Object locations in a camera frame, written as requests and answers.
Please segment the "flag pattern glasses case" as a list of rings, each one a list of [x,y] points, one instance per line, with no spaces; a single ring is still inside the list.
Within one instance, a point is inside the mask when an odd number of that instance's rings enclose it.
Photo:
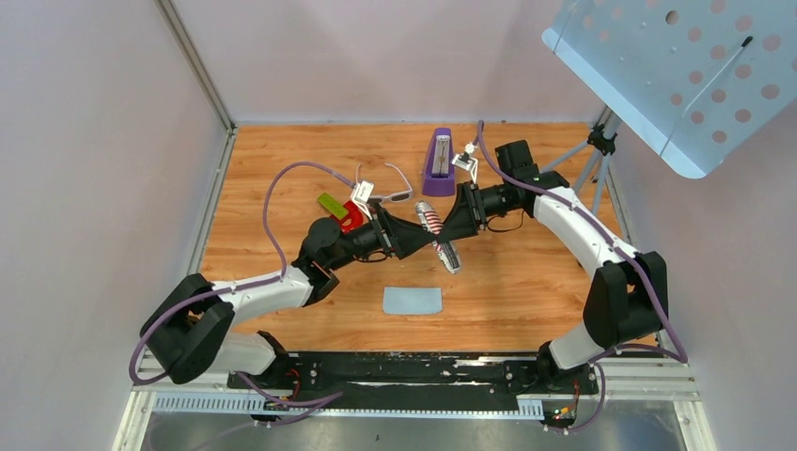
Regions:
[[[421,225],[429,233],[437,236],[443,231],[444,223],[429,202],[420,200],[415,203],[414,208]],[[431,242],[431,246],[448,272],[451,274],[460,272],[461,257],[456,246],[452,242],[434,240]]]

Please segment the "light blue cleaning cloth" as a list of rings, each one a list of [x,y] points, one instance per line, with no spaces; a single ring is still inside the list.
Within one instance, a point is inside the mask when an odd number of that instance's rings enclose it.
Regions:
[[[387,315],[436,315],[443,309],[440,288],[387,287],[383,291],[383,312]]]

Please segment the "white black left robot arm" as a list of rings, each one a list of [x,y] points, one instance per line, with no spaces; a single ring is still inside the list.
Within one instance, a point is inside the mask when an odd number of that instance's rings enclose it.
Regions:
[[[184,277],[145,322],[135,350],[148,349],[175,384],[207,371],[244,371],[266,388],[280,386],[288,363],[260,334],[236,334],[241,322],[323,300],[339,281],[335,270],[373,253],[406,257],[434,241],[414,224],[378,210],[374,220],[344,232],[332,218],[308,229],[297,258],[283,270],[231,282]]]

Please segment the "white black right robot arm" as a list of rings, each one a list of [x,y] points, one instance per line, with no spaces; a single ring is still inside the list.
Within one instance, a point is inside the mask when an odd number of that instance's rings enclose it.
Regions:
[[[455,204],[431,231],[438,242],[475,236],[488,219],[523,210],[551,230],[591,278],[582,320],[539,348],[537,379],[560,392],[574,373],[618,345],[654,334],[668,313],[666,265],[656,252],[642,254],[585,208],[557,172],[542,172],[520,140],[495,150],[502,183],[481,189],[457,186]]]

